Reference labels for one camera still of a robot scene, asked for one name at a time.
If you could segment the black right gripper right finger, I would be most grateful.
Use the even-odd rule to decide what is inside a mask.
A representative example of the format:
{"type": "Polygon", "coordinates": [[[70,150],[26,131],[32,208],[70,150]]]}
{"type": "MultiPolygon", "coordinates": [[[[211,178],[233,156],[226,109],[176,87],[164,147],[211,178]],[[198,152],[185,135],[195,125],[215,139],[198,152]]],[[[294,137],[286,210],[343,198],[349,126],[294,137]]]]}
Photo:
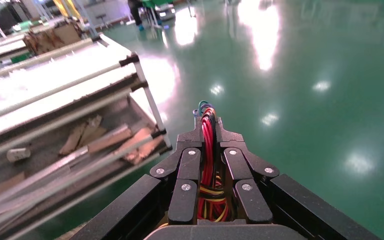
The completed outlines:
{"type": "Polygon", "coordinates": [[[248,224],[271,224],[274,214],[260,187],[280,175],[279,169],[248,149],[243,136],[224,128],[222,118],[216,118],[217,150],[224,164],[224,180],[232,219],[248,224]]]}

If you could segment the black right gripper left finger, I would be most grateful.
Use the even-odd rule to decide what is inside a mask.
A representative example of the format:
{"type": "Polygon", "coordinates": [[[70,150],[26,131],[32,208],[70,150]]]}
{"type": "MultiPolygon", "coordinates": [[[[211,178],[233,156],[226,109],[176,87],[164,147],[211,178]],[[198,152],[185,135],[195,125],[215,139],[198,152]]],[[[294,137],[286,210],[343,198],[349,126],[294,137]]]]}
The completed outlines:
{"type": "Polygon", "coordinates": [[[169,225],[193,225],[201,182],[203,134],[201,118],[194,118],[194,129],[177,136],[174,152],[150,170],[162,182],[162,199],[169,225]]]}

